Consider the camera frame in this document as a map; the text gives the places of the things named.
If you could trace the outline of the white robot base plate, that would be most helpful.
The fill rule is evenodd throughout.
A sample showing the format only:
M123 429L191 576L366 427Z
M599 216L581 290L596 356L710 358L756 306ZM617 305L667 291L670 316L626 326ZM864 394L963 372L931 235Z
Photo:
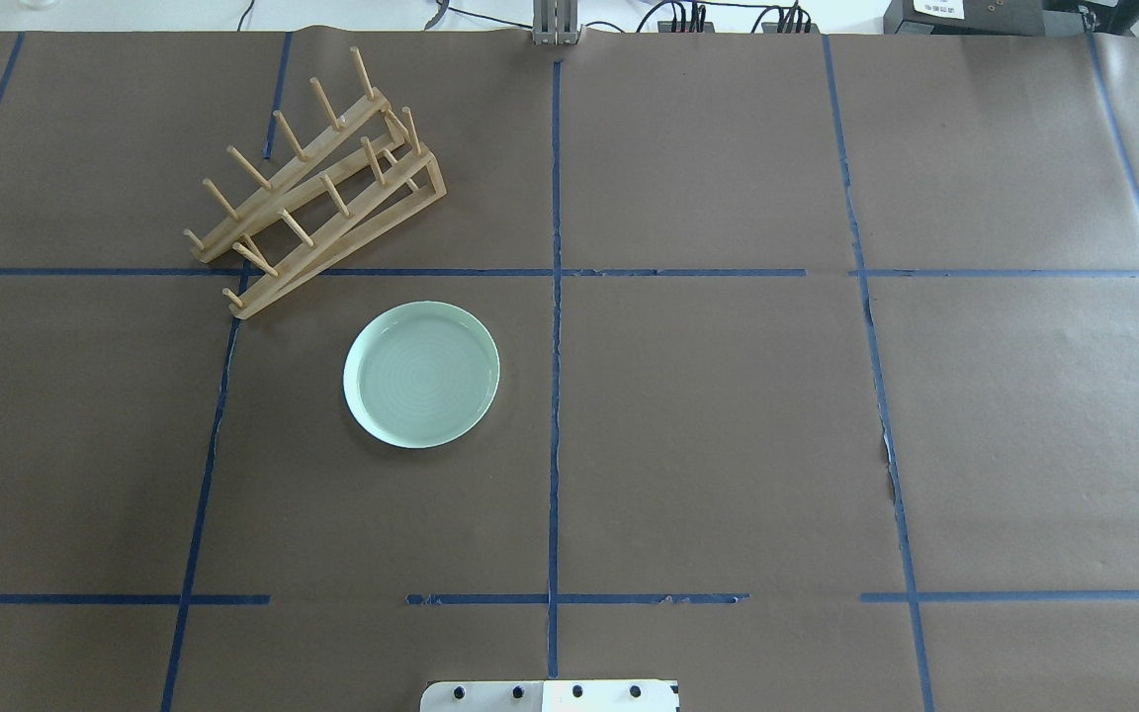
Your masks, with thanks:
M548 679L437 681L421 694L420 711L678 711L677 681L661 679Z

